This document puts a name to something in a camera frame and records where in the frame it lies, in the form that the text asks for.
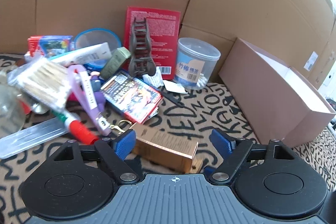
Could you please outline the gold rectangular box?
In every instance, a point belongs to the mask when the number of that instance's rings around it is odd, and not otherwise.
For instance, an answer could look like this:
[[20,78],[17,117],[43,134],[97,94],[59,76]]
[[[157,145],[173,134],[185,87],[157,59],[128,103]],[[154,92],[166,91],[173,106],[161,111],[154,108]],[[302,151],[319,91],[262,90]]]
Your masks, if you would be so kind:
[[139,123],[130,128],[136,133],[134,154],[180,173],[192,170],[198,149],[197,141],[171,135]]

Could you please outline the red capped marker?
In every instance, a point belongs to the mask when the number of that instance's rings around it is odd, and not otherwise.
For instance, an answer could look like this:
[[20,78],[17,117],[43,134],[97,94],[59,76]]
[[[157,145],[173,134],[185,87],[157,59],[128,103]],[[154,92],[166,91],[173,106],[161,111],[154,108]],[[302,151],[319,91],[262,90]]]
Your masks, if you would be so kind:
[[90,131],[79,119],[77,119],[72,113],[64,110],[59,113],[52,110],[52,113],[60,119],[67,128],[67,130],[75,137],[76,140],[80,141],[85,145],[92,145],[100,138]]

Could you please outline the colourful card pack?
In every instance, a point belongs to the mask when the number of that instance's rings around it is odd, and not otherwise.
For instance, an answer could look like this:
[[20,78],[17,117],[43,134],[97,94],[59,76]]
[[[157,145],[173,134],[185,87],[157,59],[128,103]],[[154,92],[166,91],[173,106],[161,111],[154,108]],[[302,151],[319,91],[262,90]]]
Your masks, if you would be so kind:
[[112,107],[133,123],[144,123],[162,100],[159,91],[123,70],[105,82],[101,91]]

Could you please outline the pink white storage box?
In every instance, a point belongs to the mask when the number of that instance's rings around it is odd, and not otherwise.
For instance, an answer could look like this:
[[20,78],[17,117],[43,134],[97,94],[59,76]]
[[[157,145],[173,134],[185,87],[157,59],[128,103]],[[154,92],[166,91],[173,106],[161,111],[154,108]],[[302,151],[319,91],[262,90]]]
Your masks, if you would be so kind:
[[289,147],[314,140],[335,110],[296,69],[242,39],[236,39],[219,76],[258,140]]

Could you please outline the black plastic stick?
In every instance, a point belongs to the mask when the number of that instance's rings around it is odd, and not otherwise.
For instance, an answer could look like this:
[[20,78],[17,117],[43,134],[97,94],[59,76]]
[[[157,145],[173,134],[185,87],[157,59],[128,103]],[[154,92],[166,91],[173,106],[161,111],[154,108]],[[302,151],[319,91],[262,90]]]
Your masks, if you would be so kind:
[[175,104],[178,107],[185,107],[185,104],[179,100],[177,100],[177,98],[174,98],[173,95],[167,93],[167,92],[163,92],[160,91],[160,94],[165,97],[167,100],[169,100],[170,102],[172,102],[173,104]]

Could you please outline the green small box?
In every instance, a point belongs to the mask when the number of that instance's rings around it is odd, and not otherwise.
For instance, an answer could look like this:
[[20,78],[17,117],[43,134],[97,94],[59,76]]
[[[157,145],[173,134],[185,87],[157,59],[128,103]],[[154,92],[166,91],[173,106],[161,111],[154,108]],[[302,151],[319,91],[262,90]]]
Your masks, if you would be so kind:
[[112,53],[112,57],[101,70],[100,78],[109,80],[123,66],[130,56],[130,51],[125,47],[115,49]]

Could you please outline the clear plastic ruler case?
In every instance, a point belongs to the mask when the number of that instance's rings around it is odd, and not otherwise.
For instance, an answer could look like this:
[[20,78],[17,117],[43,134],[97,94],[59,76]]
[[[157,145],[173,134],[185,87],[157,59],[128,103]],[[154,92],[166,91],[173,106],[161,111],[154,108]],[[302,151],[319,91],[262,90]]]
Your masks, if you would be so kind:
[[7,159],[37,145],[68,133],[58,118],[52,118],[1,138],[1,159]]

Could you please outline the clear cotton swab jar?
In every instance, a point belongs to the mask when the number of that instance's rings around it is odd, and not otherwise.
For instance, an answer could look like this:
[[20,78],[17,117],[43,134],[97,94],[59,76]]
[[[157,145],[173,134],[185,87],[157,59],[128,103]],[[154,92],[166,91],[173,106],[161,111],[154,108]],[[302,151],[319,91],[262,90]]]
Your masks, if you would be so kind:
[[221,53],[211,44],[195,38],[179,38],[174,81],[186,89],[203,89]]

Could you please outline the white tube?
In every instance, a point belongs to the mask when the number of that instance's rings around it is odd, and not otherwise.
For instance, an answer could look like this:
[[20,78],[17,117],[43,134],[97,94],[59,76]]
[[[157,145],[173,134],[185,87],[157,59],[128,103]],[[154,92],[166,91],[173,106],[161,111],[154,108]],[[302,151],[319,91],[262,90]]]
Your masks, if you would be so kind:
[[109,45],[107,42],[104,42],[50,57],[49,61],[64,67],[69,67],[71,65],[83,65],[94,61],[107,60],[111,57],[112,53]]

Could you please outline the cotton swabs packet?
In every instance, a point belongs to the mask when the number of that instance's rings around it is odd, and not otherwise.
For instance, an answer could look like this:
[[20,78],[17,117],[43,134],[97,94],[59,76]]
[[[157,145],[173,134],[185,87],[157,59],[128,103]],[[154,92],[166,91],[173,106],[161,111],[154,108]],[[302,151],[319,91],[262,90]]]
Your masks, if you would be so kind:
[[67,68],[45,57],[38,57],[8,73],[7,83],[56,112],[65,109],[71,93]]

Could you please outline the white shipping label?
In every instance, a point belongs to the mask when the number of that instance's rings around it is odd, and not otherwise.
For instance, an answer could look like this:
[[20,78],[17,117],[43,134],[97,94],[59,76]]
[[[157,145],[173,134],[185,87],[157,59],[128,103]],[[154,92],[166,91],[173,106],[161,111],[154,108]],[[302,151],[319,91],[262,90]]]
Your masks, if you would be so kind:
[[315,51],[313,51],[303,68],[306,69],[308,72],[311,71],[317,59],[318,59],[318,54]]

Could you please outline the blue rimmed round lid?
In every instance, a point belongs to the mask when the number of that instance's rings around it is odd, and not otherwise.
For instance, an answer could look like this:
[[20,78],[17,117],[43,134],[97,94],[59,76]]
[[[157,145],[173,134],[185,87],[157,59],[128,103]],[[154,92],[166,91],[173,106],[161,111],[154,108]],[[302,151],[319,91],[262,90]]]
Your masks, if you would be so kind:
[[[104,28],[92,28],[81,32],[74,38],[72,42],[72,49],[77,50],[80,48],[85,48],[105,42],[108,43],[111,52],[122,46],[120,38],[111,30],[107,30]],[[109,57],[107,59],[91,61],[89,63],[84,64],[84,67],[90,72],[91,71],[99,72],[108,62],[108,60]]]

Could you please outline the blue red card box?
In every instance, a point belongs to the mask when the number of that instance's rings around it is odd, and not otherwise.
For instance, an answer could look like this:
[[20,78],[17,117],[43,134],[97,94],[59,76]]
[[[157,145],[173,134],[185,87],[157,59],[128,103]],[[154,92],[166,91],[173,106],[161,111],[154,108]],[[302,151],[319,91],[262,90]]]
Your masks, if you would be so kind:
[[27,39],[31,57],[35,55],[45,57],[61,55],[69,51],[71,41],[72,36],[68,35],[30,36]]

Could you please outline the red booklet box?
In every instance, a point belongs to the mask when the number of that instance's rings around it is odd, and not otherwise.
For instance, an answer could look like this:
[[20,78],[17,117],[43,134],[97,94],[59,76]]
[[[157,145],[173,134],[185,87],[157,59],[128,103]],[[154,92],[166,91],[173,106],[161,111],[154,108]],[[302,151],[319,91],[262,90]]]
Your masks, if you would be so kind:
[[123,46],[129,48],[132,23],[145,20],[151,38],[151,56],[164,80],[172,80],[175,75],[180,16],[179,11],[144,7],[129,6],[126,11]]

